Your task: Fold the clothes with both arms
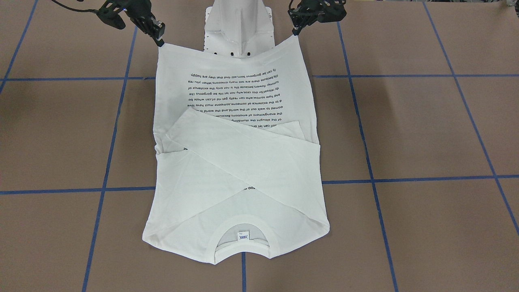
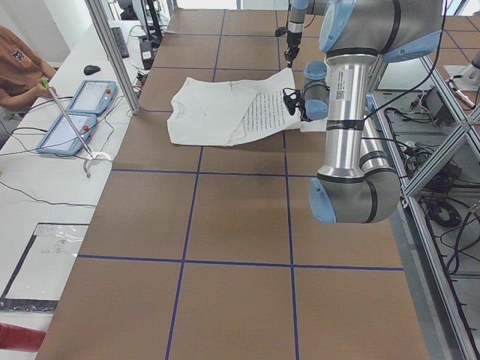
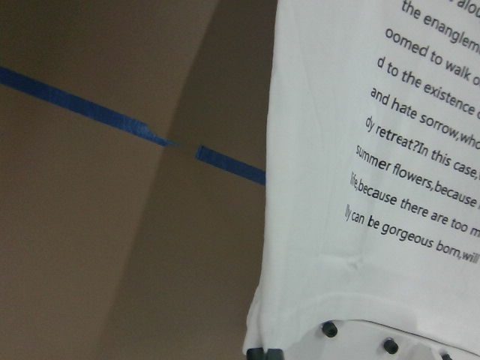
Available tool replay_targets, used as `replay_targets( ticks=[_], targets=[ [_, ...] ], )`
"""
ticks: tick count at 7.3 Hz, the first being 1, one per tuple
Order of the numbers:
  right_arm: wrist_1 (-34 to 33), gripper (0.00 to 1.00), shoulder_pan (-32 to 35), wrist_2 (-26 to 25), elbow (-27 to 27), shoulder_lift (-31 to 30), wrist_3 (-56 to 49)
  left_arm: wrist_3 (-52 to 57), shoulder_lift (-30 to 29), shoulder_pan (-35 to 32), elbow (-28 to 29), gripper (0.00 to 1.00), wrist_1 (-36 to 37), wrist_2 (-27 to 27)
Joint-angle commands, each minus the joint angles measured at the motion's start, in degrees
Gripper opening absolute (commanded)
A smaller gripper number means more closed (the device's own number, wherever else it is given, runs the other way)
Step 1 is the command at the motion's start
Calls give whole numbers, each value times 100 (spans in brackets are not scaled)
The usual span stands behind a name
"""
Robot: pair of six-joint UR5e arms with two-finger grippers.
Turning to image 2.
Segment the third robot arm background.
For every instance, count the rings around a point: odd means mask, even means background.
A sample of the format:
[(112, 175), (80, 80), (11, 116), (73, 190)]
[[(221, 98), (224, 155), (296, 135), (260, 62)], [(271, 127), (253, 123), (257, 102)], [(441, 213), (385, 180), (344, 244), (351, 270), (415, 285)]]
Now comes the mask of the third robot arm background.
[(479, 83), (479, 62), (480, 52), (472, 59), (470, 64), (464, 68), (464, 76), (473, 83)]

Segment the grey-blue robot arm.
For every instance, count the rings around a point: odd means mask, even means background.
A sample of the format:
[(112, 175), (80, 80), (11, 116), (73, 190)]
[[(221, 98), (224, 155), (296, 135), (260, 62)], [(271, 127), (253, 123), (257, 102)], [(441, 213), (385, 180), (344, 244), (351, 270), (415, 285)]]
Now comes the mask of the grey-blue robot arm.
[(302, 41), (306, 16), (324, 14), (326, 5), (327, 1), (323, 0), (289, 1), (286, 26), (283, 29), (283, 33), (286, 34), (287, 44), (284, 57), (288, 68), (293, 66), (293, 62), (299, 54), (299, 46)]
[(307, 15), (322, 15), (324, 61), (304, 70), (304, 84), (284, 98), (305, 121), (326, 122), (325, 159), (309, 183), (314, 217), (328, 223), (376, 223), (396, 208), (400, 183), (370, 119), (365, 118), (368, 74), (376, 60), (403, 62), (440, 43), (441, 1), (291, 1), (284, 54), (299, 53)]

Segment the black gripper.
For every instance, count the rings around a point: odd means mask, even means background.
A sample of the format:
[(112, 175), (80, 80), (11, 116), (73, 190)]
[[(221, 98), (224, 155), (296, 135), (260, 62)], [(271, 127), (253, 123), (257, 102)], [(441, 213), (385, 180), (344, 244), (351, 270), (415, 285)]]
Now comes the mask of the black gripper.
[(305, 120), (305, 98), (300, 89), (283, 88), (283, 103), (291, 116), (299, 111), (300, 120)]
[(287, 48), (284, 52), (284, 58), (286, 60), (286, 65), (288, 68), (293, 66), (297, 55), (299, 54), (299, 45), (301, 43), (300, 34), (288, 34), (286, 36)]

